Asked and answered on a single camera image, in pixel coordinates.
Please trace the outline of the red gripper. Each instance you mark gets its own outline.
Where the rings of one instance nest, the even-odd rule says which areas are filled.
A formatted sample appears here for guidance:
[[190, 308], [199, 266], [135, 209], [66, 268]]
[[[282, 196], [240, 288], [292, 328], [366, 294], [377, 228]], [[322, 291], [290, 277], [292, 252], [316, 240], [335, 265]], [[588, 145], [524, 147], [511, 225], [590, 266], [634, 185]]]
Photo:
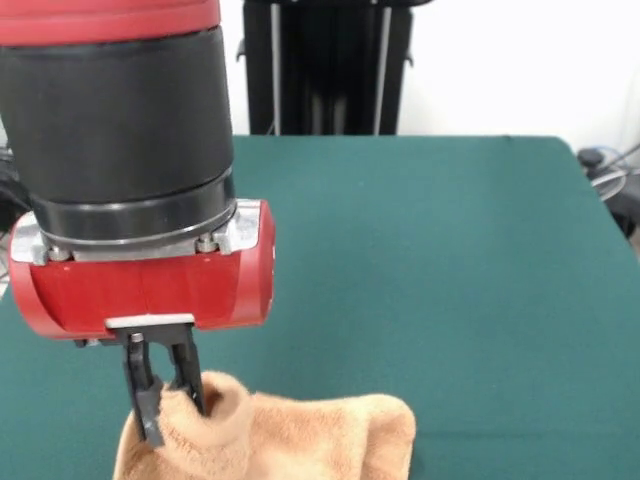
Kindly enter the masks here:
[[[109, 259], [101, 253], [50, 259], [33, 213], [14, 226], [9, 271], [17, 307], [38, 335], [64, 340], [112, 339], [119, 330], [171, 324], [166, 345], [174, 366], [170, 389], [205, 413], [192, 326], [217, 330], [262, 324], [274, 293], [275, 222], [264, 200], [240, 199], [212, 251], [192, 239], [155, 252]], [[123, 368], [139, 435], [164, 445], [158, 424], [162, 381], [152, 372], [149, 345], [129, 334]]]

